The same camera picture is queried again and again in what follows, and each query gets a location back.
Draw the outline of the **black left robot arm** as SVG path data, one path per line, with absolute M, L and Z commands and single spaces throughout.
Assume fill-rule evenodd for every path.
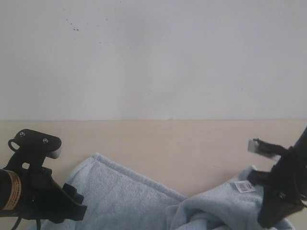
M 69 184 L 59 186 L 44 157 L 15 153 L 0 171 L 0 215 L 27 220 L 81 221 L 87 211 L 83 196 Z

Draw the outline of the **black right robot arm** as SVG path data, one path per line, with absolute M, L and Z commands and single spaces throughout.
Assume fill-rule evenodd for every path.
M 272 159 L 280 156 L 269 172 L 252 170 L 247 180 L 263 188 L 258 223 L 271 228 L 307 206 L 307 133 L 289 148 L 254 138 L 248 151 Z

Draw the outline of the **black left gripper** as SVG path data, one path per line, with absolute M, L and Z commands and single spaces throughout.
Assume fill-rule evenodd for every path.
M 82 221 L 84 196 L 65 183 L 60 187 L 52 170 L 43 167 L 43 153 L 15 153 L 6 166 L 6 217 L 52 222 Z

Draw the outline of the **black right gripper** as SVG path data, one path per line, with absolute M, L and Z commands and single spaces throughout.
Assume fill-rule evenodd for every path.
M 307 207 L 307 159 L 292 146 L 269 172 L 252 170 L 248 181 L 263 187 L 258 213 L 263 228 L 271 228 Z

